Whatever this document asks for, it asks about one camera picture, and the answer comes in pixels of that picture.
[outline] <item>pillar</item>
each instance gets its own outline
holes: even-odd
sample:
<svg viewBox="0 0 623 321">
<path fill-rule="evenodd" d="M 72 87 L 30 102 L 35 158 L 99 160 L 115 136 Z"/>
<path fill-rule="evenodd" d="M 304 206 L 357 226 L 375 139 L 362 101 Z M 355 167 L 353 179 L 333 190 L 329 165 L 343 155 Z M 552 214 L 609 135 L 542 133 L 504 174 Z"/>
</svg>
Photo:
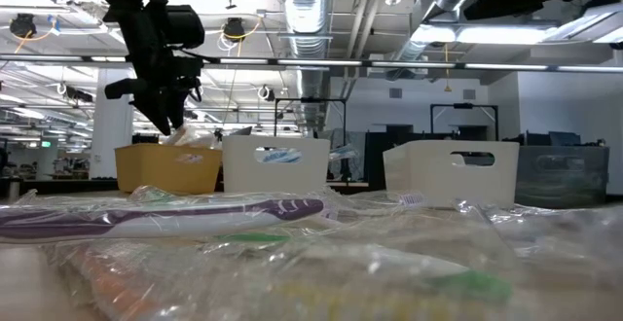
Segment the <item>pillar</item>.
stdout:
<svg viewBox="0 0 623 321">
<path fill-rule="evenodd" d="M 41 145 L 37 150 L 37 180 L 51 180 L 55 173 L 55 161 L 58 158 L 58 139 L 41 138 Z"/>
<path fill-rule="evenodd" d="M 129 95 L 109 100 L 104 94 L 106 85 L 129 77 L 128 69 L 99 69 L 97 95 L 93 115 L 91 169 L 89 177 L 117 178 L 115 149 L 132 142 L 133 107 Z"/>
</svg>

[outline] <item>ductwork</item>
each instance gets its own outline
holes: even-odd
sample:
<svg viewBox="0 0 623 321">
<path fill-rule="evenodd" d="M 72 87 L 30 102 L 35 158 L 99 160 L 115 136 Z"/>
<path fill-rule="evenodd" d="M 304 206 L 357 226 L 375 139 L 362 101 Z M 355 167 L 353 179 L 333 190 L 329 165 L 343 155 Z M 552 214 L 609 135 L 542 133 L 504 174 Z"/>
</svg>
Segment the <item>ductwork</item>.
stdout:
<svg viewBox="0 0 623 321">
<path fill-rule="evenodd" d="M 433 0 L 430 4 L 420 8 L 416 14 L 418 18 L 414 18 L 414 21 L 416 23 L 422 23 L 427 19 L 443 13 L 457 11 L 465 1 L 466 0 Z M 418 25 L 414 27 L 414 33 L 412 34 L 415 34 L 418 27 Z M 395 53 L 391 59 L 400 61 L 415 61 L 420 58 L 428 44 L 430 43 L 410 39 L 403 44 L 400 50 Z M 416 76 L 416 73 L 408 69 L 393 69 L 387 71 L 385 76 L 388 80 L 395 81 L 397 79 L 413 79 Z"/>
<path fill-rule="evenodd" d="M 327 30 L 331 0 L 284 0 L 287 30 L 296 34 L 323 34 Z M 292 55 L 296 58 L 325 58 L 326 38 L 290 39 Z M 297 91 L 300 97 L 329 96 L 329 75 L 322 70 L 298 70 Z M 300 129 L 319 130 L 323 127 L 326 103 L 303 105 Z"/>
</svg>

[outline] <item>sticker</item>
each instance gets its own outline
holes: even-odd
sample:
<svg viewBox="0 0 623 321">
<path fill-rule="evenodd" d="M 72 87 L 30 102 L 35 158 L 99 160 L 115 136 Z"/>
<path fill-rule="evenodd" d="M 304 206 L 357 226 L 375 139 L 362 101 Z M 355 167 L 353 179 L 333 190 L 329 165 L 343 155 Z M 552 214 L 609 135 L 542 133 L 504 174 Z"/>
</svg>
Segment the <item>sticker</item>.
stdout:
<svg viewBox="0 0 623 321">
<path fill-rule="evenodd" d="M 197 164 L 203 161 L 203 156 L 185 154 L 185 155 L 181 155 L 180 157 L 178 157 L 176 161 L 183 162 L 186 164 Z"/>
<path fill-rule="evenodd" d="M 406 206 L 407 208 L 421 207 L 426 203 L 424 195 L 420 193 L 400 195 L 399 201 L 400 204 Z"/>
</svg>

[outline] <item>ceiling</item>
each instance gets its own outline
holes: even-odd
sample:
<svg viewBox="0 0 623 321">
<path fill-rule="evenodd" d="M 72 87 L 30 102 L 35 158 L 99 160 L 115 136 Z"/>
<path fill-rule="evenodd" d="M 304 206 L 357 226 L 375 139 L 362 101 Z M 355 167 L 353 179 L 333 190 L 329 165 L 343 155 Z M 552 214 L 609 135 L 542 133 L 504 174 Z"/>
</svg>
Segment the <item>ceiling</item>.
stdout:
<svg viewBox="0 0 623 321">
<path fill-rule="evenodd" d="M 77 3 L 102 0 L 74 0 Z M 401 0 L 396 6 L 388 6 L 382 2 L 373 23 L 373 34 L 370 35 L 364 48 L 364 56 L 369 54 L 390 54 L 412 34 L 410 16 L 416 0 Z M 281 0 L 231 0 L 235 8 L 227 10 L 230 0 L 169 0 L 172 5 L 190 4 L 200 15 L 206 31 L 205 43 L 196 50 L 205 55 L 241 55 L 251 57 L 284 57 L 289 55 L 288 39 L 281 38 L 280 33 L 286 31 L 285 16 Z M 353 26 L 357 3 L 365 1 L 333 0 L 330 18 L 329 56 L 344 58 L 348 39 Z M 45 7 L 30 9 L 36 12 L 34 22 L 37 25 L 37 37 L 45 35 L 52 28 L 52 21 L 57 21 L 59 35 L 51 34 L 43 40 L 26 42 L 20 47 L 20 54 L 81 54 L 81 55 L 119 55 L 127 50 L 119 35 L 111 35 L 108 30 L 100 29 L 100 22 L 94 11 L 67 10 L 51 0 L 0 0 L 0 52 L 13 53 L 20 45 L 20 38 L 13 36 L 8 30 L 10 21 L 21 10 L 12 7 Z M 550 2 L 539 13 L 538 18 L 559 19 L 562 16 L 573 16 L 578 10 L 575 4 Z M 257 27 L 257 31 L 245 38 L 240 47 L 228 51 L 219 49 L 221 26 L 227 18 L 242 18 L 247 32 Z M 114 23 L 106 23 L 115 28 Z M 484 44 L 448 44 L 447 47 L 428 47 L 424 53 L 428 60 L 433 61 L 477 61 L 477 62 L 525 62 L 542 61 L 565 63 L 601 63 L 611 57 L 607 45 L 577 44 L 543 47 L 522 45 L 484 45 Z M 428 78 L 445 77 L 445 71 L 428 72 Z M 455 79 L 480 79 L 482 83 L 498 78 L 498 75 L 481 71 L 453 72 Z M 61 66 L 33 66 L 11 62 L 0 70 L 0 79 L 4 82 L 2 95 L 9 95 L 27 104 L 47 104 L 51 106 L 76 105 L 59 93 L 64 83 L 86 93 L 95 95 L 97 87 L 97 69 Z M 223 70 L 204 69 L 201 80 L 203 83 L 203 100 L 194 102 L 193 106 L 227 108 L 236 106 L 239 109 L 266 109 L 266 113 L 230 113 L 228 122 L 236 118 L 236 122 L 257 123 L 273 119 L 273 103 L 266 102 L 258 96 L 258 88 L 266 85 L 278 96 L 296 96 L 295 75 L 291 70 Z M 69 116 L 75 121 L 92 124 L 92 104 L 82 103 L 84 109 L 55 110 L 55 113 Z M 24 116 L 13 112 L 4 112 L 5 120 L 24 122 Z M 293 122 L 296 114 L 286 114 L 285 120 Z M 223 121 L 225 113 L 210 112 L 209 116 L 200 113 L 200 121 Z M 138 122 L 146 119 L 135 113 Z M 147 128 L 148 124 L 137 124 L 138 128 Z M 21 133 L 38 133 L 40 131 L 24 131 Z"/>
</svg>

